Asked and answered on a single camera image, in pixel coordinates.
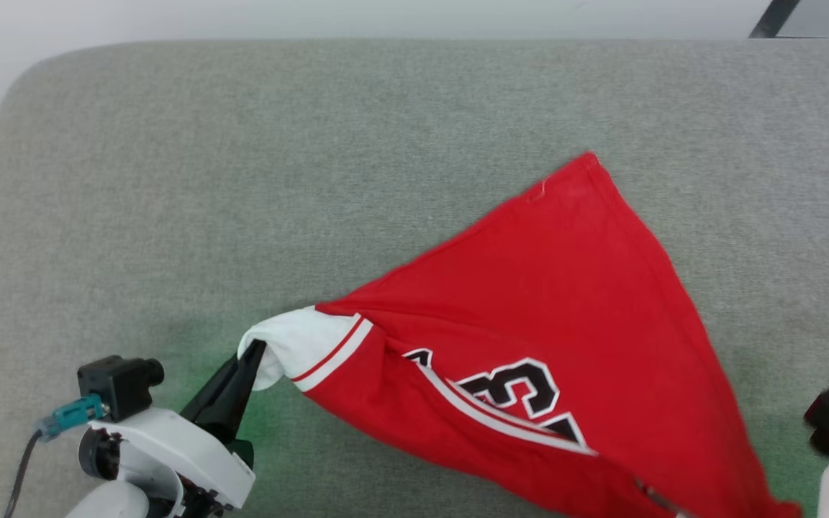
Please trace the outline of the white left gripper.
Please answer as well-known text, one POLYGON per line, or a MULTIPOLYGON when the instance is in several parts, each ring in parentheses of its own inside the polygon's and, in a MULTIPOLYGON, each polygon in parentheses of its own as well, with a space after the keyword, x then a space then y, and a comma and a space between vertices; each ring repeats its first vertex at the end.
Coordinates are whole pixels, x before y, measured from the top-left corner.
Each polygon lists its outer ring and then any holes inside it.
POLYGON ((266 348, 253 339, 228 358, 180 415, 152 407, 118 423, 90 423, 79 463, 103 482, 79 502, 78 515, 220 517, 242 509, 255 474, 220 440, 236 439, 266 348), (217 438, 197 425, 216 427, 217 438))

